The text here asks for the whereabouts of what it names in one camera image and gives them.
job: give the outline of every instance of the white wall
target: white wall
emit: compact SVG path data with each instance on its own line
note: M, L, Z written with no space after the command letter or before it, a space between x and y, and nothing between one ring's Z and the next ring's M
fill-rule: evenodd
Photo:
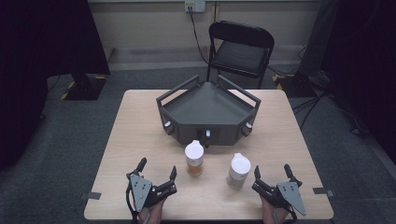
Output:
M216 20L268 30L276 41L272 62L279 63L298 61L297 53L308 42L318 9L318 1L217 2L216 9L214 5L206 2L205 13L193 14L204 51L209 45L208 27L216 15ZM128 49L134 54L131 59L142 56L141 63L201 61L184 2L90 2L90 6L105 48Z

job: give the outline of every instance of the wooden table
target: wooden table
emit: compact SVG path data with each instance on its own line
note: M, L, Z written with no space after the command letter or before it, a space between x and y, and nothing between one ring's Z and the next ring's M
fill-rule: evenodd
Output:
M322 188L322 184L283 91L249 91L262 99L253 132L234 146L206 148L204 171L197 177L187 173L185 146L163 131L155 99L165 92L125 92L92 187L92 192L102 195L100 200L88 200L85 218L132 219L125 201L126 174L144 157L148 162L142 175L154 185L168 181L173 165L177 168L177 193L166 200L163 220L262 219L259 194L251 188L253 170L259 165L262 180L274 186L289 181L283 168L285 163L303 181L300 192L307 215L297 213L298 218L332 218L327 196L313 191ZM252 164L240 190L231 189L226 182L236 152L241 152Z

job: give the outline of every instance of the gray carpet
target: gray carpet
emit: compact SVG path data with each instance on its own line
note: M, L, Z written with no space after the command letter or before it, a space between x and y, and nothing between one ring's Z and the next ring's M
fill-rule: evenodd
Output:
M21 160L0 171L0 223L91 223L83 216L85 201L79 195L91 191L123 93L171 89L189 77L204 78L205 72L204 67L113 71L97 101L60 100L72 78L60 76L57 82L57 77L51 77L49 87L53 88L43 111L46 117ZM273 74L267 71L262 89L276 88ZM255 87L254 79L228 78L244 89ZM290 98L290 104L297 106L308 99ZM296 115L300 124L308 109ZM303 127L323 186L335 192L330 198L333 222L393 224L396 181L375 154L380 150L378 143L370 136L350 133L351 125L348 115L324 96Z

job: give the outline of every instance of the chair backrest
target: chair backrest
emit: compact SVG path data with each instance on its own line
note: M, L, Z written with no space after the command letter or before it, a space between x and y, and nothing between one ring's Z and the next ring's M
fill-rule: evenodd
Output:
M267 48L270 54L274 47L274 38L266 30L258 26L246 25L234 21L216 21L209 27L211 44L214 39Z

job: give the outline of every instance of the robotic arm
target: robotic arm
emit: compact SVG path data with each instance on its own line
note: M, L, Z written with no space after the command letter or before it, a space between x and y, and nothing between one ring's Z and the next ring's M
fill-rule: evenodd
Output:
M175 185L175 179L177 176L176 166L172 169L169 181L157 187L154 186L151 181L143 178L143 176L140 176L139 174L143 171L146 162L147 159L143 158L137 165L136 169L126 175L129 180L128 188L126 190L126 201L133 217L133 223L135 224L137 224L137 214L141 212L144 207L151 207L177 192ZM132 208L129 200L130 192L132 192L132 196L134 198L135 210Z
M284 208L289 211L293 218L290 223L293 223L297 220L297 216L293 209L289 210L290 206L295 208L301 215L306 215L303 199L299 191L299 187L303 182L297 180L287 164L285 164L284 168L290 181L278 183L276 187L270 187L261 180L262 176L260 174L259 166L256 166L256 169L254 170L256 181L253 183L252 188L273 207Z

